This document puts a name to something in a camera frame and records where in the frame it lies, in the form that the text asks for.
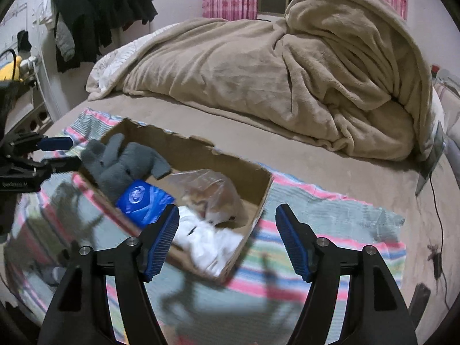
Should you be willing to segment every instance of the metal bolt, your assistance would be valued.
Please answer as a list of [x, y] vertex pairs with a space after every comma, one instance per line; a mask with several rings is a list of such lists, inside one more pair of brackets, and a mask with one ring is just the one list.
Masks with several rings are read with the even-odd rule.
[[126, 240], [126, 244], [128, 244], [129, 246], [135, 246], [139, 244], [139, 239], [134, 236], [128, 237], [128, 239]]
[[83, 246], [82, 248], [80, 248], [78, 252], [80, 253], [80, 255], [87, 255], [90, 253], [90, 251], [91, 248], [89, 246]]
[[330, 241], [328, 239], [326, 239], [326, 237], [318, 237], [317, 238], [317, 244], [319, 246], [328, 246], [330, 244]]
[[367, 254], [374, 255], [377, 253], [377, 249], [375, 246], [372, 245], [367, 245], [364, 247], [364, 250], [366, 251]]

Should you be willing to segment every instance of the beige fleece blanket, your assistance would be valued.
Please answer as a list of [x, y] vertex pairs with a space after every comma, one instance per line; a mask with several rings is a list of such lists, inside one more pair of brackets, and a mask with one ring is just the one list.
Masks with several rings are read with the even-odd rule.
[[384, 0], [293, 0], [277, 23], [189, 20], [96, 64], [89, 99], [112, 89], [355, 157], [402, 160], [414, 147], [426, 157], [432, 146], [430, 71]]

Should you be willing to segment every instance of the mattress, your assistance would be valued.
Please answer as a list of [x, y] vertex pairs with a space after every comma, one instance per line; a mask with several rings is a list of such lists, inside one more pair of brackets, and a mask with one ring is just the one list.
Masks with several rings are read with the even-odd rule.
[[[58, 120], [47, 134], [53, 136], [63, 130], [85, 108], [129, 117], [185, 136], [204, 137], [223, 151], [403, 216], [406, 221], [402, 240], [407, 246], [407, 258], [402, 294], [406, 304], [409, 305], [418, 283], [425, 283], [432, 291], [417, 328], [419, 343], [433, 333], [447, 313], [444, 282], [440, 280], [436, 286], [427, 248], [428, 245], [441, 245], [441, 228], [429, 183], [418, 198], [415, 197], [418, 173], [413, 162], [353, 159], [154, 94], [139, 98], [119, 94], [85, 101]], [[460, 265], [456, 262], [460, 257], [460, 245], [455, 241], [460, 234], [460, 222], [456, 218], [456, 214], [460, 214], [460, 190], [445, 156], [434, 170], [432, 181], [444, 228], [442, 257], [447, 277], [447, 302], [452, 304], [460, 290]]]

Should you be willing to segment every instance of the blue package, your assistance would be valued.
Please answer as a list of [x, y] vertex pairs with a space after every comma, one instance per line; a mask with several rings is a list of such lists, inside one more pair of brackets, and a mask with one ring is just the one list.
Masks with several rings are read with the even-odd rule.
[[166, 205], [174, 203], [174, 198], [164, 190], [142, 180], [136, 180], [118, 199], [116, 206], [143, 229], [155, 223]]

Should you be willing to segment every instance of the yellow object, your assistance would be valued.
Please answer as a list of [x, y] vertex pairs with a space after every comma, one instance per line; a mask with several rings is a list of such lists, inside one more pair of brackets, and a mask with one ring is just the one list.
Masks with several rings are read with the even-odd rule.
[[[16, 71], [14, 72], [14, 79], [13, 80], [19, 80], [19, 65], [21, 64], [22, 58], [20, 56], [16, 56]], [[14, 61], [11, 61], [7, 65], [4, 65], [0, 69], [0, 81], [3, 80], [11, 80], [13, 76], [13, 63]]]

